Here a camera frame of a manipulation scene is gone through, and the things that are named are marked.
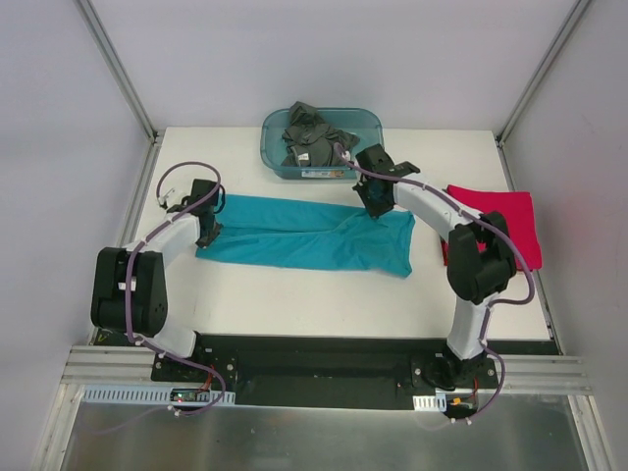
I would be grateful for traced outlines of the teal t shirt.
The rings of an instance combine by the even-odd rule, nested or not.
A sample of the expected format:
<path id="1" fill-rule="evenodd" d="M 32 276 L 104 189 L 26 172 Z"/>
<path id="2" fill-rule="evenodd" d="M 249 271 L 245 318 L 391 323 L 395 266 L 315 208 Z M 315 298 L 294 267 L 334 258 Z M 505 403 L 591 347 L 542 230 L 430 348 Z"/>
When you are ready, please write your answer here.
<path id="1" fill-rule="evenodd" d="M 202 260 L 323 271 L 412 273 L 415 218 L 396 211 L 373 219 L 360 207 L 232 195 L 217 215 L 222 229 Z"/>

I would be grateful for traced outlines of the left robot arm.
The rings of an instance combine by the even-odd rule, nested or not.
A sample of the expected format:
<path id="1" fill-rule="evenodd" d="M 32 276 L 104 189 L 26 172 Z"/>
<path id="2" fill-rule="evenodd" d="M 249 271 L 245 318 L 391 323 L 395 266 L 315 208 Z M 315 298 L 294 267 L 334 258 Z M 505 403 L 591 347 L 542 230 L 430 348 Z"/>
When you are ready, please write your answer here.
<path id="1" fill-rule="evenodd" d="M 166 270 L 184 252 L 214 242 L 222 229 L 216 215 L 225 204 L 220 183 L 196 179 L 190 195 L 168 208 L 149 234 L 123 247 L 105 247 L 96 259 L 92 325 L 176 355 L 173 368 L 188 382 L 205 375 L 208 360 L 195 349 L 198 334 L 171 318 Z"/>

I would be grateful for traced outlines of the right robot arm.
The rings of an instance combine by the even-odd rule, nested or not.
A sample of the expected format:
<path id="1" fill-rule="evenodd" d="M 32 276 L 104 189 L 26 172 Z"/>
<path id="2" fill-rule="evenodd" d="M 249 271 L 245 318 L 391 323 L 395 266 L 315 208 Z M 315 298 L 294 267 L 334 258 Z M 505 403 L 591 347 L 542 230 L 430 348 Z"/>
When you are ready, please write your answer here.
<path id="1" fill-rule="evenodd" d="M 394 163 L 380 144 L 359 152 L 353 166 L 360 173 L 353 190 L 371 217 L 400 207 L 445 242 L 446 277 L 456 303 L 446 338 L 452 356 L 442 362 L 442 375 L 449 385 L 464 387 L 477 374 L 472 358 L 484 350 L 486 311 L 517 271 L 504 217 L 482 213 L 432 186 L 414 164 Z"/>

